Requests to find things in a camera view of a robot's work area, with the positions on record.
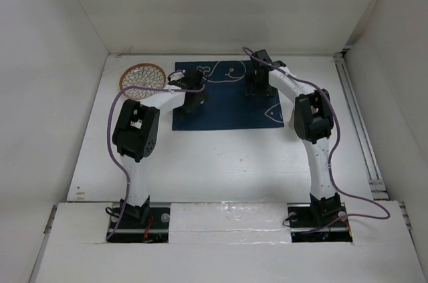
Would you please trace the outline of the dark blue printed cloth napkin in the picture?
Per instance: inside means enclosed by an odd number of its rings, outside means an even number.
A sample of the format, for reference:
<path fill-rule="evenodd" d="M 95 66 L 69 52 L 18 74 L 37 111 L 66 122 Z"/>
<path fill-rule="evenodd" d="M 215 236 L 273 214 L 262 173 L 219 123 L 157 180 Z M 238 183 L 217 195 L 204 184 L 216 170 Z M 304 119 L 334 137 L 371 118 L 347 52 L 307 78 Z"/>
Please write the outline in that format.
<path fill-rule="evenodd" d="M 185 114 L 173 112 L 173 131 L 242 130 L 284 126 L 278 92 L 271 98 L 245 96 L 245 74 L 253 72 L 249 60 L 177 62 L 176 70 L 199 70 L 206 77 L 209 99 Z"/>

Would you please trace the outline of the floral plate with orange rim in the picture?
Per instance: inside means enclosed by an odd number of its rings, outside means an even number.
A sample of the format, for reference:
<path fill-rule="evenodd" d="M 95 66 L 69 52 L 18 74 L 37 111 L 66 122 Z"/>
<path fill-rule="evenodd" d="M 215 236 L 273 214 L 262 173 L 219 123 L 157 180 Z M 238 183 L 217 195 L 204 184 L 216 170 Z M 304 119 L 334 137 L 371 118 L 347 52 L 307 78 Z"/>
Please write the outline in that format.
<path fill-rule="evenodd" d="M 167 76 L 165 71 L 156 64 L 141 63 L 129 67 L 119 80 L 120 89 L 129 86 L 140 86 L 144 90 L 131 89 L 125 91 L 124 95 L 133 100 L 142 100 L 155 94 L 150 89 L 163 89 Z"/>

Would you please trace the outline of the beige paper cup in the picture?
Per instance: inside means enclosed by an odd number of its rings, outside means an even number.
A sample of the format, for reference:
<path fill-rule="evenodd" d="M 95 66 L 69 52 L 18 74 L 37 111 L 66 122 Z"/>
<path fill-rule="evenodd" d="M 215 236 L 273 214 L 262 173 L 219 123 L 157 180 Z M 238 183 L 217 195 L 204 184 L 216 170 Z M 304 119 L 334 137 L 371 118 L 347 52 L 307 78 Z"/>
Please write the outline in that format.
<path fill-rule="evenodd" d="M 292 114 L 289 121 L 289 127 L 294 130 L 294 118 L 295 118 L 295 110 L 292 110 Z"/>

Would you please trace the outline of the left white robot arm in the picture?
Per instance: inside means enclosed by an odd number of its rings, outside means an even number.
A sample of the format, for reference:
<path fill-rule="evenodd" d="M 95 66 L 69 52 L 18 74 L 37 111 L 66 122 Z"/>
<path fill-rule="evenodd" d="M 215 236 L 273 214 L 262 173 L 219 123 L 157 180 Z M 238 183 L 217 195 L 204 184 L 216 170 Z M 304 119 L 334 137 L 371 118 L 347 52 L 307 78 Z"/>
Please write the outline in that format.
<path fill-rule="evenodd" d="M 142 172 L 141 160 L 156 146 L 160 119 L 173 111 L 183 116 L 199 109 L 209 99 L 206 77 L 201 70 L 177 70 L 168 76 L 164 88 L 129 86 L 125 91 L 142 90 L 149 96 L 123 102 L 114 129 L 112 113 L 108 118 L 108 149 L 116 147 L 121 161 L 114 160 L 126 176 L 126 192 L 120 201 L 118 221 L 125 219 L 134 227 L 144 226 L 150 213 L 150 194 Z"/>

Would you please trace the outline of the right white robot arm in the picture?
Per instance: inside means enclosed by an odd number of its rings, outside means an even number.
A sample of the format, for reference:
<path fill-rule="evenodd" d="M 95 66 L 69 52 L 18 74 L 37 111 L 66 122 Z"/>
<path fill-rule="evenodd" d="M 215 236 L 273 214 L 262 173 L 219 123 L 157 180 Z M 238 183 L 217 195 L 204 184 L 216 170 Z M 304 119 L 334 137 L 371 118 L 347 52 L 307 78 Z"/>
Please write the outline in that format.
<path fill-rule="evenodd" d="M 330 179 L 330 137 L 335 113 L 326 90 L 299 79 L 282 62 L 273 62 L 265 50 L 243 48 L 256 65 L 253 81 L 270 86 L 294 102 L 292 124 L 303 142 L 310 168 L 309 222 L 313 228 L 332 225 L 343 211 L 338 191 Z"/>

